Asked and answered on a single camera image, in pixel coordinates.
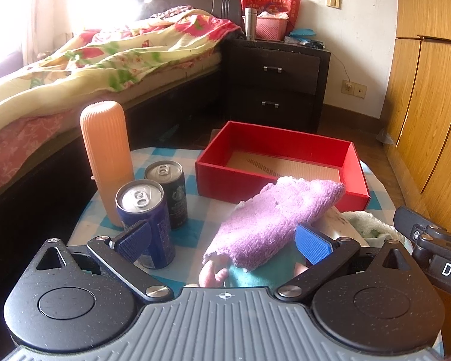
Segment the gray plastic base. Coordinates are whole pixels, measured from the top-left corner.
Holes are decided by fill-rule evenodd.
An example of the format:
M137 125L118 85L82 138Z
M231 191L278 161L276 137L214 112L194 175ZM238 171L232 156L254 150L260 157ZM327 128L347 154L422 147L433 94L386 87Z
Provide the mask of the gray plastic base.
M10 361L182 360L438 360L434 351L379 357L337 344L299 304L273 299L265 288L184 288L173 301L150 304L122 336L77 354L47 354L25 347Z

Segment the can pull tab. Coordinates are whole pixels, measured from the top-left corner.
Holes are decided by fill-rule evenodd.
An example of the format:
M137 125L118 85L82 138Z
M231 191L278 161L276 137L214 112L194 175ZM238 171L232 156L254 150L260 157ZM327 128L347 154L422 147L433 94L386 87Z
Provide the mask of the can pull tab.
M145 191L136 191L133 196L137 200L137 207L146 207L149 204L149 197Z
M157 173L159 175L169 175L170 174L170 166L167 164L159 165L157 168Z

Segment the nightstand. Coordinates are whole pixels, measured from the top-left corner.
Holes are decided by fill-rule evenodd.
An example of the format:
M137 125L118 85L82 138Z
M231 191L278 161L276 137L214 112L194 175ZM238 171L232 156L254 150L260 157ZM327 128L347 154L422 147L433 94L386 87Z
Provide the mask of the nightstand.
M315 133L330 53L284 42L222 43L229 119Z

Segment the blue can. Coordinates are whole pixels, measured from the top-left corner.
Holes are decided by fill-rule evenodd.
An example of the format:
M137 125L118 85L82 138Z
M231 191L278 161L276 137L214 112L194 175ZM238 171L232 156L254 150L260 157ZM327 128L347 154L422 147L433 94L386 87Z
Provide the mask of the blue can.
M170 239L170 220L162 186L152 180L134 180L122 186L115 196L117 212L125 227L147 221L152 237L139 257L142 266L162 269L172 262L176 249Z

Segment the plastic basket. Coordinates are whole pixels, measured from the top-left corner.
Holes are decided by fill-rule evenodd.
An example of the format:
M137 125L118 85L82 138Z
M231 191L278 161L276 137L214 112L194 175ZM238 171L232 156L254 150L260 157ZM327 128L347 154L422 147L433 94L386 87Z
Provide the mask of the plastic basket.
M287 20L275 17L258 17L256 38L270 41L282 41L286 34Z

